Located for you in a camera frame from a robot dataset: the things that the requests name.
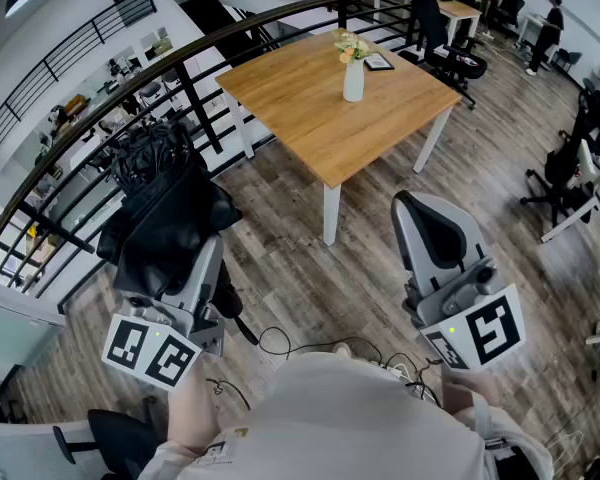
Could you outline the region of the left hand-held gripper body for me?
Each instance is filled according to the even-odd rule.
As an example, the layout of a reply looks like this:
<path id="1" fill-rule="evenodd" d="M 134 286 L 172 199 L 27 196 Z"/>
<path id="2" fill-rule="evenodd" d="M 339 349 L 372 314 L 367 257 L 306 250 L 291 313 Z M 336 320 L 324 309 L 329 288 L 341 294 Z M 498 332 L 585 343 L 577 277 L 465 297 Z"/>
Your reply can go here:
<path id="1" fill-rule="evenodd" d="M 112 316 L 101 359 L 121 372 L 174 391 L 204 353 L 220 355 L 225 322 L 209 303 L 189 312 L 140 296 Z"/>

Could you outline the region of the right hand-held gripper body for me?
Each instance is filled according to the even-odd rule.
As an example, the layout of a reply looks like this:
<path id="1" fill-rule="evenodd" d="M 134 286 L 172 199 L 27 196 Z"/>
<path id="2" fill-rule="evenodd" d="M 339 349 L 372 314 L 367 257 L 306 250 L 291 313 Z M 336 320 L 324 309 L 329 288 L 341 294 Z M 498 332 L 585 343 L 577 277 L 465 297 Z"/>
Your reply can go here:
<path id="1" fill-rule="evenodd" d="M 516 286 L 505 284 L 486 256 L 405 310 L 412 324 L 453 371 L 482 371 L 526 342 Z"/>

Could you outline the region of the person's right forearm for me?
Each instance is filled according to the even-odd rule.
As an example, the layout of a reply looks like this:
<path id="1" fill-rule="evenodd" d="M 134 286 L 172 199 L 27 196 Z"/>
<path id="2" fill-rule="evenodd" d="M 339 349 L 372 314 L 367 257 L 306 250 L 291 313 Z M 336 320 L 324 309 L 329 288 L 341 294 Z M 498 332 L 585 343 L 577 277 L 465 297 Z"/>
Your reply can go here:
<path id="1" fill-rule="evenodd" d="M 442 406 L 458 421 L 473 424 L 473 395 L 481 395 L 490 407 L 500 407 L 501 400 L 493 375 L 489 371 L 454 372 L 441 367 Z"/>

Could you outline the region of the person's left forearm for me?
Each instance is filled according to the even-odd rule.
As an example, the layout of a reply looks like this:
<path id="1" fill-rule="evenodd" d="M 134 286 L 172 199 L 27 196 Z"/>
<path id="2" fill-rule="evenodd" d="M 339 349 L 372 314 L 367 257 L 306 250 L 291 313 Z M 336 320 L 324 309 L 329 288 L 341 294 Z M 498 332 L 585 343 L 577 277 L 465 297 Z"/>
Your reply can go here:
<path id="1" fill-rule="evenodd" d="M 201 454 L 219 433 L 217 411 L 199 360 L 169 394 L 168 439 Z"/>

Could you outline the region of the white cabinet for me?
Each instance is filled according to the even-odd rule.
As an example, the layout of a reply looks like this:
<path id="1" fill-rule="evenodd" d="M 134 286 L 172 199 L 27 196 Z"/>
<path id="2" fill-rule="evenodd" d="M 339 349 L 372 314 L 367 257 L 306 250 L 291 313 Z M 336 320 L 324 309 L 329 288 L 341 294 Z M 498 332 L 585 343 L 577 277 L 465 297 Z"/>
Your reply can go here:
<path id="1" fill-rule="evenodd" d="M 66 324 L 57 306 L 0 284 L 0 390 L 30 365 Z"/>

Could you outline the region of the white black office chair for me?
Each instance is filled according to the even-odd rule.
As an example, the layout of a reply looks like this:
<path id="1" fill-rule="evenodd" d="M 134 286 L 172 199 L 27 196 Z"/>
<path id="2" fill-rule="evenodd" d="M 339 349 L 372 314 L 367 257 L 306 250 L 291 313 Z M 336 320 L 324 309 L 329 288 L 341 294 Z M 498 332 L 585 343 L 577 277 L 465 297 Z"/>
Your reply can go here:
<path id="1" fill-rule="evenodd" d="M 0 423 L 0 480 L 137 480 L 161 439 L 143 420 L 91 409 L 82 421 Z"/>

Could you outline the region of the person's white shirt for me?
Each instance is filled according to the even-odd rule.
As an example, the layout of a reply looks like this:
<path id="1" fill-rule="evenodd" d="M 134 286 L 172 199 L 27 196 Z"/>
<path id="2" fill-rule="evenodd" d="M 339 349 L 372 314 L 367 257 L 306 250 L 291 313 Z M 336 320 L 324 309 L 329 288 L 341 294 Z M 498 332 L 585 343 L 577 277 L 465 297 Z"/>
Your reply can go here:
<path id="1" fill-rule="evenodd" d="M 201 454 L 161 444 L 138 480 L 553 480 L 547 448 L 473 395 L 473 424 L 419 399 L 345 344 L 274 374 Z"/>

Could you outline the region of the white ceramic vase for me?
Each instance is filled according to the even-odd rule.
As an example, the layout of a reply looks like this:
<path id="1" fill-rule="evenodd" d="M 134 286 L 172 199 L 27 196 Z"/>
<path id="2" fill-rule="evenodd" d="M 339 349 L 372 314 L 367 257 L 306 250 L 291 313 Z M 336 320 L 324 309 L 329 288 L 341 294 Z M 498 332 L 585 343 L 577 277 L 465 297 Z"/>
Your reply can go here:
<path id="1" fill-rule="evenodd" d="M 346 101 L 356 103 L 364 95 L 364 61 L 352 60 L 347 64 L 344 77 L 343 97 Z"/>

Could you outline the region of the wooden table white legs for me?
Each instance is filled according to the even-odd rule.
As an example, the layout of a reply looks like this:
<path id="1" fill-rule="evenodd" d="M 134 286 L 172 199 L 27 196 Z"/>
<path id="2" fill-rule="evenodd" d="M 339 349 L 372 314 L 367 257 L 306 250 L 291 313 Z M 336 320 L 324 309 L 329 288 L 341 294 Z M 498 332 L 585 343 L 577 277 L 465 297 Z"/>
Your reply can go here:
<path id="1" fill-rule="evenodd" d="M 345 100 L 345 66 L 330 32 L 314 35 L 233 68 L 216 81 L 225 93 L 247 156 L 250 112 L 324 185 L 323 241 L 338 228 L 341 186 L 425 125 L 431 127 L 413 166 L 422 171 L 460 95 L 379 45 L 391 69 L 364 78 L 363 97 Z"/>

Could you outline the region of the small dark chair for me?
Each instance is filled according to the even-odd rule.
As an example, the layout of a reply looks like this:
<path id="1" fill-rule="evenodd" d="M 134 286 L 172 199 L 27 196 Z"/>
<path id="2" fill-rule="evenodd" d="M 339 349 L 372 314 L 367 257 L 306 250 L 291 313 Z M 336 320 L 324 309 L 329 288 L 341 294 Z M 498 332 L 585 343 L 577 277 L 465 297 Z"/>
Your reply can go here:
<path id="1" fill-rule="evenodd" d="M 562 73 L 568 75 L 571 68 L 575 66 L 582 58 L 581 52 L 567 51 L 560 48 L 553 57 L 553 65 Z"/>

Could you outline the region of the black high-back office chair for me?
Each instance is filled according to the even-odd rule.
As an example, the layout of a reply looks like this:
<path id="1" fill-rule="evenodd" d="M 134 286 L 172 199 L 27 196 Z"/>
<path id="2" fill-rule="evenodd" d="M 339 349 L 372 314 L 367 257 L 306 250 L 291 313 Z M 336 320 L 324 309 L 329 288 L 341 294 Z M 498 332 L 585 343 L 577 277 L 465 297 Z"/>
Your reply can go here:
<path id="1" fill-rule="evenodd" d="M 472 52 L 478 41 L 467 37 L 467 45 L 464 47 L 447 45 L 447 30 L 436 0 L 412 0 L 412 14 L 425 38 L 422 62 L 429 67 L 429 73 L 434 78 L 458 92 L 467 101 L 469 110 L 473 111 L 476 101 L 467 92 L 468 81 L 481 78 L 488 67 L 484 59 Z M 480 66 L 454 66 L 447 57 L 455 54 L 470 56 Z"/>

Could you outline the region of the black metal railing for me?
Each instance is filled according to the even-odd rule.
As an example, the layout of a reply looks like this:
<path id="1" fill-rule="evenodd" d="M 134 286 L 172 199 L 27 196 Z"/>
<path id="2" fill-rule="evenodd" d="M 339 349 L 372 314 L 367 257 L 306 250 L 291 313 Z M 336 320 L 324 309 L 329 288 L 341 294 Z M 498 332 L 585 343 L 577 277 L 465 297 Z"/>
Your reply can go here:
<path id="1" fill-rule="evenodd" d="M 111 163 L 140 125 L 185 125 L 219 173 L 245 154 L 217 76 L 307 35 L 345 28 L 391 52 L 411 46 L 411 0 L 153 0 L 157 11 L 95 48 L 0 146 L 0 284 L 63 303 L 96 263 L 119 206 Z M 242 113 L 253 153 L 271 132 Z"/>

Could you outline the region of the small wooden desk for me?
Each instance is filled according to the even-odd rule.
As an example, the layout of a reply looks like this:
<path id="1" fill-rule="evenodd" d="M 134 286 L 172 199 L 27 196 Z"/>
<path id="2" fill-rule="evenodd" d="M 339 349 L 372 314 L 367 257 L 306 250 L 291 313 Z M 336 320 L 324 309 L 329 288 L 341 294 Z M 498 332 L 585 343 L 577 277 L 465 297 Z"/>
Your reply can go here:
<path id="1" fill-rule="evenodd" d="M 455 37 L 458 23 L 469 20 L 470 28 L 468 36 L 473 38 L 476 34 L 481 12 L 457 0 L 437 0 L 440 14 L 449 19 L 447 27 L 447 45 L 451 45 Z"/>

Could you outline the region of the distant black railing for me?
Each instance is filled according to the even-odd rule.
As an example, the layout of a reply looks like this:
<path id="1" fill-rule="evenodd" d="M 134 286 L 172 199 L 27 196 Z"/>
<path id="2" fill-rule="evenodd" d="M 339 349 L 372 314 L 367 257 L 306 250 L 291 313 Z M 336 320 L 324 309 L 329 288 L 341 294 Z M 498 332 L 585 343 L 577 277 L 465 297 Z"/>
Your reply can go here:
<path id="1" fill-rule="evenodd" d="M 56 45 L 1 103 L 0 146 L 32 106 L 78 61 L 156 11 L 153 0 L 119 0 Z"/>

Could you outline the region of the black picture frame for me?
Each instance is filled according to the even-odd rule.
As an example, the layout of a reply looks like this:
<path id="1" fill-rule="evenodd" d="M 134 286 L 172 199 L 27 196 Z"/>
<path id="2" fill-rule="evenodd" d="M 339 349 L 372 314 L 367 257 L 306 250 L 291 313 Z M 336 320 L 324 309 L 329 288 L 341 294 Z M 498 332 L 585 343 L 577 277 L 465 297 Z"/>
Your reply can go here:
<path id="1" fill-rule="evenodd" d="M 379 52 L 374 52 L 364 58 L 364 65 L 371 72 L 390 71 L 395 67 Z"/>

